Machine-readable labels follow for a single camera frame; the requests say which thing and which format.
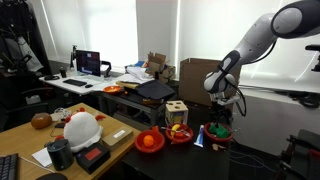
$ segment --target bowl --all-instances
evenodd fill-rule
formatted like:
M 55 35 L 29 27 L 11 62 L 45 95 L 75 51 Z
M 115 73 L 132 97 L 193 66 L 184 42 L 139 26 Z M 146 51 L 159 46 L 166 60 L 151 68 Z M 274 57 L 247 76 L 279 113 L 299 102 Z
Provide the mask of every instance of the bowl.
M 151 135 L 154 139 L 154 144 L 151 147 L 147 147 L 143 143 L 143 138 L 147 135 Z M 145 130 L 138 134 L 134 141 L 134 145 L 141 152 L 154 153 L 163 148 L 164 142 L 164 136 L 159 131 Z
M 174 125 L 175 124 L 171 124 L 167 128 L 171 129 Z M 182 136 L 182 137 L 181 136 L 174 136 L 174 137 L 172 137 L 171 130 L 168 130 L 168 129 L 165 131 L 165 134 L 166 134 L 167 138 L 169 138 L 172 141 L 172 143 L 174 143 L 174 144 L 186 143 L 186 142 L 191 141 L 193 138 L 193 131 L 186 124 L 180 124 L 180 127 L 177 129 L 177 131 L 185 130 L 190 134 L 189 137 L 188 136 Z
M 115 95 L 115 94 L 118 94 L 120 91 L 121 91 L 121 86 L 107 86 L 103 89 L 104 92 L 108 93 L 108 94 L 112 94 L 112 95 Z
M 228 137 L 226 137 L 226 138 L 218 138 L 218 137 L 214 136 L 213 134 L 211 134 L 209 132 L 209 128 L 211 126 L 211 123 L 207 123 L 207 124 L 204 125 L 204 129 L 203 129 L 204 134 L 207 137 L 209 137 L 211 140 L 213 140 L 214 142 L 217 142 L 217 143 L 226 143 L 226 142 L 231 141 L 231 139 L 233 138 L 233 132 L 232 132 L 231 128 L 226 124 L 223 124 L 223 123 L 219 123 L 219 124 L 222 125 L 223 127 L 225 127 L 229 132 L 231 132 Z

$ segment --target green object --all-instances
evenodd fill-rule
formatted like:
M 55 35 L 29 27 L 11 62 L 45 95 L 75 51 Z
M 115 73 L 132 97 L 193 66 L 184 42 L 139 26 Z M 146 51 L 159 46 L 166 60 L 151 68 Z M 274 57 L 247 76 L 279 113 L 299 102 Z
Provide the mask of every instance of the green object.
M 208 131 L 211 134 L 215 134 L 218 138 L 227 138 L 230 135 L 228 129 L 219 123 L 211 123 Z

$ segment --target cardboard box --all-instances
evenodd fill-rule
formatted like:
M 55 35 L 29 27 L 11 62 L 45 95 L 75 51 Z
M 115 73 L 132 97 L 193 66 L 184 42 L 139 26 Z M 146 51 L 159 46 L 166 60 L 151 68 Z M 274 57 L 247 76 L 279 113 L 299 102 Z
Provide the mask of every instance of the cardboard box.
M 150 71 L 161 72 L 165 66 L 166 56 L 163 54 L 150 52 L 148 54 L 148 67 Z
M 169 81 L 176 78 L 176 67 L 167 66 L 162 72 L 159 73 L 159 80 L 163 83 L 168 83 Z
M 204 80 L 206 75 L 214 71 L 221 61 L 210 59 L 189 58 L 180 62 L 179 76 L 179 98 L 212 106 L 210 96 L 204 89 Z M 233 69 L 230 72 L 236 81 L 239 80 L 241 68 Z M 235 91 L 229 91 L 226 97 L 235 95 Z

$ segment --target red bowl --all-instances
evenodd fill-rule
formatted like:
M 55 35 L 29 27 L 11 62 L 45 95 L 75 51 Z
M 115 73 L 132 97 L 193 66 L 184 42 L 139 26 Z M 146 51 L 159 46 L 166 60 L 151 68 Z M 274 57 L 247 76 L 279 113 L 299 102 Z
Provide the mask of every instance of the red bowl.
M 147 147 L 143 144 L 143 138 L 146 135 L 151 135 L 153 137 L 153 139 L 154 139 L 153 146 Z M 154 152 L 159 151 L 161 148 L 163 148 L 164 142 L 165 142 L 164 136 L 159 131 L 146 130 L 146 131 L 142 131 L 140 134 L 138 134 L 138 136 L 136 137 L 136 139 L 134 141 L 134 145 L 141 152 L 154 153 Z
M 233 132 L 232 132 L 231 128 L 226 124 L 223 124 L 223 123 L 219 123 L 219 124 L 222 125 L 223 127 L 227 128 L 229 130 L 229 132 L 231 132 L 229 137 L 227 137 L 227 138 L 218 138 L 218 137 L 215 137 L 213 134 L 211 134 L 209 132 L 209 128 L 211 126 L 211 123 L 207 123 L 207 124 L 204 125 L 204 129 L 203 129 L 204 134 L 207 137 L 209 137 L 210 139 L 212 139 L 214 142 L 226 143 L 226 142 L 231 141 L 231 139 L 233 138 Z
M 171 129 L 175 124 L 171 124 L 169 125 L 167 128 Z M 171 131 L 170 130 L 166 130 L 165 134 L 167 136 L 167 138 L 169 138 L 174 144 L 180 144 L 180 143 L 185 143 L 185 142 L 189 142 L 191 141 L 191 139 L 193 138 L 193 131 L 191 128 L 189 128 L 186 124 L 180 124 L 180 127 L 177 129 L 179 130 L 185 130 L 190 134 L 190 137 L 188 136 L 183 136 L 183 137 L 172 137 L 171 136 Z

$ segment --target black box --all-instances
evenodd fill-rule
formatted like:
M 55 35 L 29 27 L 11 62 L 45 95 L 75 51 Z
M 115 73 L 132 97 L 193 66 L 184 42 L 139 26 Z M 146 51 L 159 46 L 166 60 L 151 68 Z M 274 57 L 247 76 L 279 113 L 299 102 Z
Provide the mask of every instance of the black box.
M 110 158 L 110 150 L 100 143 L 94 143 L 76 154 L 76 160 L 88 174 L 93 173 Z

